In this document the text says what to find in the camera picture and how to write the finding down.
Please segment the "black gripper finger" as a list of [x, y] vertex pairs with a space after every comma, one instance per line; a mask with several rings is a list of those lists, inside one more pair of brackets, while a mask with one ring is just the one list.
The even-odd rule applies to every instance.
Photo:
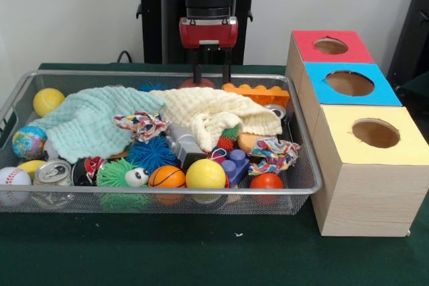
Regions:
[[200, 49], [192, 50], [192, 65], [193, 65], [193, 83], [200, 84], [202, 82], [202, 67], [199, 62]]
[[231, 58], [232, 48], [224, 48], [225, 60], [223, 64], [223, 82], [231, 81]]

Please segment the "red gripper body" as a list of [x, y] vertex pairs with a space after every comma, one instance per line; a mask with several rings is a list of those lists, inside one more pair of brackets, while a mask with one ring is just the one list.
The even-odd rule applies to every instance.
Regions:
[[187, 49], [217, 45], [233, 48], [238, 38], [238, 21], [234, 16], [226, 19], [188, 19], [179, 21], [182, 45]]

